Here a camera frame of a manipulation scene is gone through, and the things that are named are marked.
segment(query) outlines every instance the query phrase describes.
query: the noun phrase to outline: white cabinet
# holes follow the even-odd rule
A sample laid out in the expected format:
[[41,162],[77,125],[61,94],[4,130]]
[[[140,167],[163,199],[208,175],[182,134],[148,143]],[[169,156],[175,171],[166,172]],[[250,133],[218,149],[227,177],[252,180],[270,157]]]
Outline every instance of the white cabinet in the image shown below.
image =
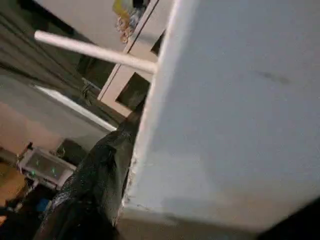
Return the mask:
[[[152,0],[124,49],[135,57],[156,62],[165,32],[171,0]],[[153,75],[117,64],[98,99],[127,117],[146,96]]]

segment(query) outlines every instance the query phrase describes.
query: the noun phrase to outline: white wall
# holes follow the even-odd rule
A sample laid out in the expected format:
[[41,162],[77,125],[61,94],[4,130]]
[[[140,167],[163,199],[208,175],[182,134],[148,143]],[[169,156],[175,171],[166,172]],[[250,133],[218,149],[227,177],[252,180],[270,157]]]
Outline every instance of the white wall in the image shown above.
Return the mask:
[[116,30],[115,0],[35,0],[95,44],[122,51],[125,45]]
[[124,212],[266,230],[320,196],[320,3],[177,2]]
[[14,153],[29,142],[55,150],[69,138],[90,150],[109,131],[36,89],[0,76],[0,146]]

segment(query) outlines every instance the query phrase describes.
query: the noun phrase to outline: white rod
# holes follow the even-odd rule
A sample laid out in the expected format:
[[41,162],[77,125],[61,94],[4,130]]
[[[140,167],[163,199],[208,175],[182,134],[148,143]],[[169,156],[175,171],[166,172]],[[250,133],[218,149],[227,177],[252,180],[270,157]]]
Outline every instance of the white rod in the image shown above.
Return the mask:
[[40,42],[60,47],[62,49],[71,50],[73,52],[85,54],[116,64],[127,65],[150,74],[154,74],[157,71],[157,63],[155,62],[143,60],[122,52],[105,49],[83,41],[73,40],[68,37],[40,30],[37,30],[34,33],[34,38]]

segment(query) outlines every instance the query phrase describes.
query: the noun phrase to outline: curtain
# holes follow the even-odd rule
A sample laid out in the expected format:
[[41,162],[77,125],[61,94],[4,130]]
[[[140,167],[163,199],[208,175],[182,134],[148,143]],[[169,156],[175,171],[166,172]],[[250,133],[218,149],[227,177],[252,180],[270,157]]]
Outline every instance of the curtain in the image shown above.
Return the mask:
[[27,85],[57,90],[117,126],[123,118],[97,101],[99,91],[85,83],[62,50],[39,43],[16,0],[0,1],[0,75]]

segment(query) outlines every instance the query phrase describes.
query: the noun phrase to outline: black fabric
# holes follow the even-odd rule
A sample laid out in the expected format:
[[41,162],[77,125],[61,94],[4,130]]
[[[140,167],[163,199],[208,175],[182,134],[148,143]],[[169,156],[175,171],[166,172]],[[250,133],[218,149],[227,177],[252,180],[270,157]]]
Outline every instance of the black fabric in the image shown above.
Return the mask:
[[[144,101],[116,131],[96,143],[52,200],[34,240],[79,240],[90,233],[104,234],[99,238],[112,234],[143,105]],[[92,225],[97,218],[99,223]]]

